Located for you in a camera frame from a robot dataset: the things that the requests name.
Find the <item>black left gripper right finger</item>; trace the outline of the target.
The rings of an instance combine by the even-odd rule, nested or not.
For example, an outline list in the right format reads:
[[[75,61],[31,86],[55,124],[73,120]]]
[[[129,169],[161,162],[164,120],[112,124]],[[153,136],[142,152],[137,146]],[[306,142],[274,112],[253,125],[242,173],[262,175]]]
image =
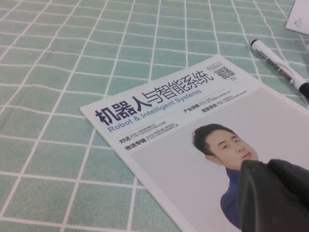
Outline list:
[[[307,232],[309,230],[309,171],[285,160],[272,159],[267,166],[281,184],[283,199],[280,207],[279,225],[275,232]]]

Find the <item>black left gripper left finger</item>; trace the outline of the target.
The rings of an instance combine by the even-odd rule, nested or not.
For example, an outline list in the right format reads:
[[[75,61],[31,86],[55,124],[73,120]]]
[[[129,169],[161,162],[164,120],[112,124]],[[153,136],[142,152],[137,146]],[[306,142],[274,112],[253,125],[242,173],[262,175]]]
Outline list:
[[[280,187],[278,177],[266,164],[253,160],[242,162],[238,208],[243,232],[283,230]]]

